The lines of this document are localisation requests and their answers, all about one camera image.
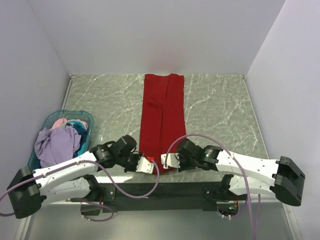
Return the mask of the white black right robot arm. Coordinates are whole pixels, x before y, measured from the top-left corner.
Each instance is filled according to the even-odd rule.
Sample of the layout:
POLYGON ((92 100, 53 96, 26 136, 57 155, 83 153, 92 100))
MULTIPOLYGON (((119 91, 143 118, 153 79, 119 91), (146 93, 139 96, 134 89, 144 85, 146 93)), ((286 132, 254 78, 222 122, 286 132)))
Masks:
POLYGON ((218 146, 201 148, 189 139, 181 141, 176 148, 180 170, 185 167, 213 170, 232 175, 230 182, 219 187, 222 198, 251 194, 275 196, 280 202, 299 207, 302 204, 306 176, 286 156, 277 159, 263 159, 227 152, 218 146))

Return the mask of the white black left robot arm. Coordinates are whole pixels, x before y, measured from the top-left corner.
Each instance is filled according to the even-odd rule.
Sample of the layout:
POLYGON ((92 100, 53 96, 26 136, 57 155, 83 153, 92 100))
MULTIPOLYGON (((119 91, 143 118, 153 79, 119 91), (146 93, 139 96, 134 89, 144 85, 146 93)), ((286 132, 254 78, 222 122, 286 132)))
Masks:
POLYGON ((19 169, 6 192, 13 215, 23 219, 45 205, 66 199, 96 200, 103 191, 93 174, 115 165, 123 167, 125 172, 141 171, 148 160, 136 148, 136 140, 125 135, 118 141, 98 144, 80 156, 53 166, 19 169))

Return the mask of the red t-shirt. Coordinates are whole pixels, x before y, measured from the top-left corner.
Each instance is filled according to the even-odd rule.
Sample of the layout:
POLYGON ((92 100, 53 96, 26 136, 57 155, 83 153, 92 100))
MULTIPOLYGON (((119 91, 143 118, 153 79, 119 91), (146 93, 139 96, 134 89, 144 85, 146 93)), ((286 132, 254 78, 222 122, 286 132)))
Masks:
POLYGON ((161 155, 186 135, 184 84, 184 77, 174 73, 144 76, 139 151, 154 158, 161 174, 169 171, 163 168, 161 155))

